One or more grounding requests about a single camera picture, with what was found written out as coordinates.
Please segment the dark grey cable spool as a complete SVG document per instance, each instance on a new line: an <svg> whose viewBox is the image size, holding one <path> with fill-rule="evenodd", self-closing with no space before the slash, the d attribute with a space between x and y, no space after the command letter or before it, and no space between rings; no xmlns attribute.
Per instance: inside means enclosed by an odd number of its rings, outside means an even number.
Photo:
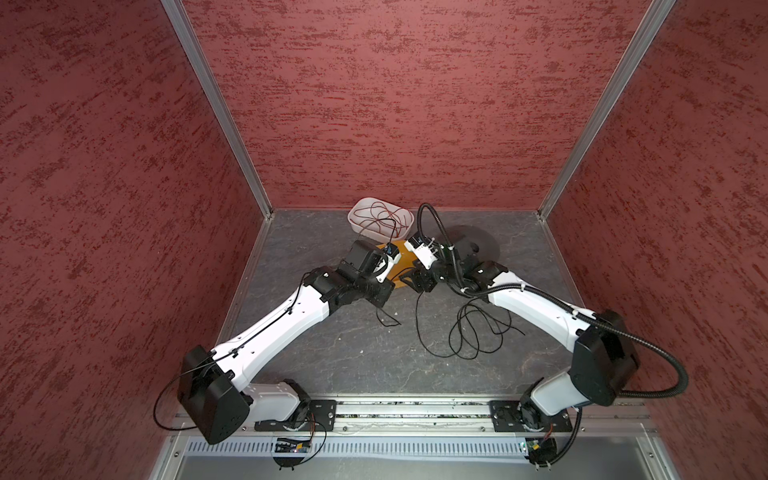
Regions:
<svg viewBox="0 0 768 480"><path fill-rule="evenodd" d="M470 225L453 225L446 229L454 245L458 259L464 263L473 258L476 262L498 261L500 245L487 231Z"/></svg>

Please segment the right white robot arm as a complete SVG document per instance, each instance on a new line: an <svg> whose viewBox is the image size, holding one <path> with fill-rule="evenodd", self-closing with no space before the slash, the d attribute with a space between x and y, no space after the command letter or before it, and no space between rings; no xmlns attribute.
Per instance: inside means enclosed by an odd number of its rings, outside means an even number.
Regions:
<svg viewBox="0 0 768 480"><path fill-rule="evenodd" d="M486 305L520 317L570 353L569 368L536 381L517 401L512 419L528 431L549 429L557 417L573 407L612 405L638 370L634 342L620 315L578 308L532 286L496 262L486 261L458 272L418 265L400 279L420 294L445 283L465 298L448 334L453 357L470 360L483 353L480 335L471 321L474 315L485 319L490 332L498 338L512 329L510 319L490 315Z"/></svg>

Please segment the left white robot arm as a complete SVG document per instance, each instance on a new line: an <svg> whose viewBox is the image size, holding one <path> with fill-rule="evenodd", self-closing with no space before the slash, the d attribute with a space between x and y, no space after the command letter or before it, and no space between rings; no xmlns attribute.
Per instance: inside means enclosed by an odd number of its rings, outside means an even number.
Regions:
<svg viewBox="0 0 768 480"><path fill-rule="evenodd" d="M366 300L381 309L394 282L375 275L347 278L329 267L302 276L279 307L212 350L196 346L181 364L177 399L210 445L216 445L252 420L285 421L302 402L303 391L288 381L251 385L257 374L305 331L341 307Z"/></svg>

